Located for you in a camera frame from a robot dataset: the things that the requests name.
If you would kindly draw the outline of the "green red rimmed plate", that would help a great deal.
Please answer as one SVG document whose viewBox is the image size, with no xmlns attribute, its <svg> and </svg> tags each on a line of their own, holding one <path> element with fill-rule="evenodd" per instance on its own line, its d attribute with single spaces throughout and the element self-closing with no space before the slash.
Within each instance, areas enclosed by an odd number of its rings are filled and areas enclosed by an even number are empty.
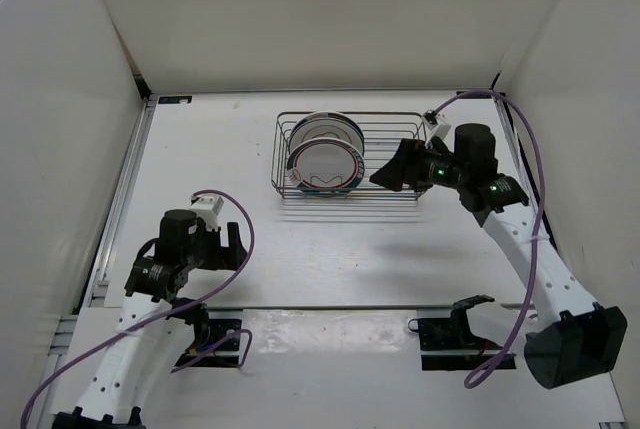
<svg viewBox="0 0 640 429">
<path fill-rule="evenodd" d="M 365 175 L 365 162 L 351 144 L 320 137 L 303 142 L 291 151 L 286 174 L 291 184 L 309 195 L 347 194 Z"/>
</svg>

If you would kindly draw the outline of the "white plate green line rim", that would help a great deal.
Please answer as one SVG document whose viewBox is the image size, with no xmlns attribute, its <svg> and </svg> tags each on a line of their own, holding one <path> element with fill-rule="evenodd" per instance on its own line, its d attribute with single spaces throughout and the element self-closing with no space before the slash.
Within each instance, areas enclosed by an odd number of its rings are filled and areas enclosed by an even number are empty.
<svg viewBox="0 0 640 429">
<path fill-rule="evenodd" d="M 303 142 L 320 137 L 347 142 L 361 155 L 365 153 L 363 131 L 351 118 L 339 112 L 315 112 L 301 119 L 291 130 L 288 148 L 292 151 Z"/>
</svg>

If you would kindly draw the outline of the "metal wire dish rack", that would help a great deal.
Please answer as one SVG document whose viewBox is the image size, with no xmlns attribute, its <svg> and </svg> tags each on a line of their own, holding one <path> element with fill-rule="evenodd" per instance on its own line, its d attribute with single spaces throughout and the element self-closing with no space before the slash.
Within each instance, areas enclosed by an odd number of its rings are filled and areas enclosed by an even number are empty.
<svg viewBox="0 0 640 429">
<path fill-rule="evenodd" d="M 359 126 L 363 133 L 364 172 L 360 183 L 351 189 L 311 189 L 301 188 L 289 178 L 289 159 L 294 152 L 291 142 L 294 127 L 308 114 L 302 111 L 286 111 L 276 118 L 275 135 L 272 151 L 271 185 L 285 199 L 296 198 L 329 198 L 338 199 L 361 198 L 399 199 L 416 201 L 421 196 L 405 186 L 398 192 L 385 189 L 370 181 L 370 176 L 381 169 L 396 153 L 403 139 L 419 139 L 426 141 L 431 129 L 425 118 L 417 112 L 390 111 L 346 111 L 344 115 Z"/>
</svg>

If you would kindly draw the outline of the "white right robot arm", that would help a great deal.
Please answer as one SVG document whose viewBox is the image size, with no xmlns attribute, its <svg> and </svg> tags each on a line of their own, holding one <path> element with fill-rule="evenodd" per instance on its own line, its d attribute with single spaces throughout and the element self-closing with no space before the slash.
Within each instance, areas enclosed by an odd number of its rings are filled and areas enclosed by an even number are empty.
<svg viewBox="0 0 640 429">
<path fill-rule="evenodd" d="M 525 308 L 535 308 L 539 325 L 527 329 L 517 316 L 504 351 L 523 355 L 534 379 L 553 389 L 615 367 L 628 327 L 617 306 L 606 308 L 574 277 L 540 234 L 541 216 L 516 179 L 498 170 L 490 128 L 469 123 L 454 132 L 454 146 L 434 136 L 404 139 L 370 180 L 399 192 L 433 186 L 455 190 L 461 205 L 498 245 L 525 287 Z"/>
</svg>

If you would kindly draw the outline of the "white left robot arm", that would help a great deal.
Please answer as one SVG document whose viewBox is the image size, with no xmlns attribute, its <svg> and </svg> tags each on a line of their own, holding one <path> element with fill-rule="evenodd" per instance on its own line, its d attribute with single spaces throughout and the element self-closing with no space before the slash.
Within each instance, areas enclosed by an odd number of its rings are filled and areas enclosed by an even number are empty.
<svg viewBox="0 0 640 429">
<path fill-rule="evenodd" d="M 184 353 L 210 342 L 205 304 L 179 292 L 192 270 L 237 271 L 247 257 L 237 223 L 228 223 L 229 244 L 221 243 L 222 205 L 207 194 L 187 209 L 164 213 L 157 237 L 138 250 L 124 285 L 117 341 L 106 347 L 74 409 L 55 416 L 54 427 L 142 427 L 152 390 Z"/>
</svg>

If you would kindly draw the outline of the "aluminium front rail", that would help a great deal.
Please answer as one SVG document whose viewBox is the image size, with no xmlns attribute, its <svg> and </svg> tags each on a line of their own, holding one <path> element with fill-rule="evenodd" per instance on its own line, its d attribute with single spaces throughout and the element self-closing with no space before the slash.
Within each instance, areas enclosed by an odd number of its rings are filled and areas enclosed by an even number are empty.
<svg viewBox="0 0 640 429">
<path fill-rule="evenodd" d="M 232 305 L 221 306 L 207 304 L 212 311 L 246 311 L 246 310 L 300 310 L 300 311 L 349 311 L 349 310 L 445 310 L 450 311 L 450 304 L 378 304 L 378 305 Z"/>
</svg>

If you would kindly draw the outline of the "aluminium rail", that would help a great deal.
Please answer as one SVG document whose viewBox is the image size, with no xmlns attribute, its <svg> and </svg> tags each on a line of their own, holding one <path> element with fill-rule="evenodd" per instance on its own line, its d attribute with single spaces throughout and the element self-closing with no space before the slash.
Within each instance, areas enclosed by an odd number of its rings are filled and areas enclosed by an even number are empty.
<svg viewBox="0 0 640 429">
<path fill-rule="evenodd" d="M 207 304 L 212 311 L 246 311 L 246 310 L 300 310 L 300 311 L 349 311 L 349 310 L 445 310 L 450 311 L 450 304 L 378 304 L 378 305 L 232 305 L 221 306 Z"/>
<path fill-rule="evenodd" d="M 102 229 L 91 269 L 88 273 L 78 311 L 91 307 L 95 299 L 104 299 L 109 285 L 110 264 L 116 255 L 118 231 L 131 199 L 132 189 L 139 170 L 142 153 L 152 123 L 157 97 L 143 100 L 142 110 L 132 132 L 121 167 L 109 212 Z"/>
<path fill-rule="evenodd" d="M 492 101 L 496 107 L 509 150 L 514 160 L 515 171 L 518 174 L 520 186 L 524 189 L 529 199 L 529 205 L 533 211 L 532 221 L 534 221 L 540 201 L 538 182 L 533 171 L 535 162 L 529 161 L 524 148 L 524 140 L 516 128 L 517 116 L 512 112 L 510 106 L 497 98 L 493 98 Z M 543 242 L 547 242 L 554 251 L 557 251 L 558 246 L 546 212 L 542 213 L 537 236 L 539 248 L 542 247 Z"/>
</svg>

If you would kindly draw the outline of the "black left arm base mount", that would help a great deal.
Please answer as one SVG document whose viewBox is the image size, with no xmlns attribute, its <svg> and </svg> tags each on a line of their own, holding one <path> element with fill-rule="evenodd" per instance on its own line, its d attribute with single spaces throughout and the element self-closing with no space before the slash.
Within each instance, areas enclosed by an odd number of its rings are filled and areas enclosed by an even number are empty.
<svg viewBox="0 0 640 429">
<path fill-rule="evenodd" d="M 173 319 L 183 320 L 192 328 L 194 340 L 176 361 L 178 369 L 194 360 L 208 347 L 217 343 L 223 337 L 242 328 L 242 319 L 237 311 L 214 311 L 203 303 L 173 316 Z M 194 364 L 194 367 L 231 368 L 239 366 L 241 336 L 235 335 L 225 341 L 213 354 L 206 355 Z"/>
</svg>

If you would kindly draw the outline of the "aluminium right side rail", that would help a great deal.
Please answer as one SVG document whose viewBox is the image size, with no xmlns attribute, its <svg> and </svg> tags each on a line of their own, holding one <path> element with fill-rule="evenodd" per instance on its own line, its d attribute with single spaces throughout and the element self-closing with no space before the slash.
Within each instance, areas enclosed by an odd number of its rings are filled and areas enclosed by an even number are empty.
<svg viewBox="0 0 640 429">
<path fill-rule="evenodd" d="M 492 101 L 496 107 L 509 150 L 514 160 L 515 171 L 518 174 L 520 186 L 524 189 L 529 199 L 529 205 L 533 211 L 532 221 L 534 221 L 540 201 L 538 182 L 533 171 L 535 162 L 529 161 L 524 148 L 524 140 L 516 128 L 517 116 L 512 112 L 510 106 L 497 98 L 493 98 Z M 543 242 L 547 242 L 554 251 L 557 251 L 558 246 L 546 212 L 542 213 L 537 236 L 539 248 L 542 247 Z"/>
</svg>

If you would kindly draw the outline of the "aluminium left side rail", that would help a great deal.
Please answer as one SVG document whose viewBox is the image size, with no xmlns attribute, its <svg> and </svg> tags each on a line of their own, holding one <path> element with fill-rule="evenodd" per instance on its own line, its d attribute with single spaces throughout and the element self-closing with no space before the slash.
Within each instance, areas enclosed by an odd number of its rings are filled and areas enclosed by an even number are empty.
<svg viewBox="0 0 640 429">
<path fill-rule="evenodd" d="M 131 199 L 132 189 L 139 170 L 142 153 L 152 123 L 157 97 L 143 100 L 142 110 L 132 132 L 121 167 L 109 212 L 102 229 L 91 269 L 88 273 L 78 311 L 91 307 L 95 299 L 104 299 L 109 285 L 110 264 L 116 255 L 118 231 Z"/>
</svg>

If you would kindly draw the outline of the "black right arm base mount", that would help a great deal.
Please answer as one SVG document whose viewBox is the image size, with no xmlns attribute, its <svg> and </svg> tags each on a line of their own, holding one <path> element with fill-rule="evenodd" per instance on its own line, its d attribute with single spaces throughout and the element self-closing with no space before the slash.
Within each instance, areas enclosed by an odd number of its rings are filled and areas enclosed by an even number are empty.
<svg viewBox="0 0 640 429">
<path fill-rule="evenodd" d="M 476 295 L 456 301 L 446 316 L 436 317 L 422 311 L 407 322 L 410 333 L 419 339 L 421 369 L 424 372 L 470 371 L 501 350 L 490 339 L 471 331 L 468 312 L 479 306 L 487 309 L 495 299 Z"/>
</svg>

